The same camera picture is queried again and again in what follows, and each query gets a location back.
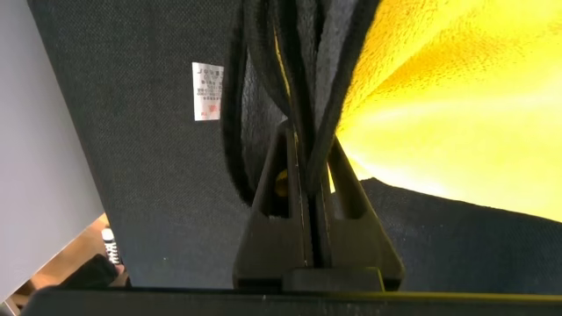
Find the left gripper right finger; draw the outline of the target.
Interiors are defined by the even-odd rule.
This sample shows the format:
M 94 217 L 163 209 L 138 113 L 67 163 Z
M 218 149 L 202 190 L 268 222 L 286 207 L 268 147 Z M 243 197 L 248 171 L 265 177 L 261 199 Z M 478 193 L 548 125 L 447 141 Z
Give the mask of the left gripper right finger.
M 315 196 L 321 286 L 329 291 L 396 291 L 405 267 L 338 140 Z

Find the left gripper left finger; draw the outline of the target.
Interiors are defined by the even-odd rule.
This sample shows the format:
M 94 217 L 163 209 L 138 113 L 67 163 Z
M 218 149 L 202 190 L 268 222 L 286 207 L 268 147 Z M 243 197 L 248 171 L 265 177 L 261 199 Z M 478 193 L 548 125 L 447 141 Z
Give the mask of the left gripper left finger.
M 272 139 L 252 213 L 233 267 L 239 290 L 328 291 L 321 286 L 315 196 L 301 185 L 297 141 L 288 122 Z

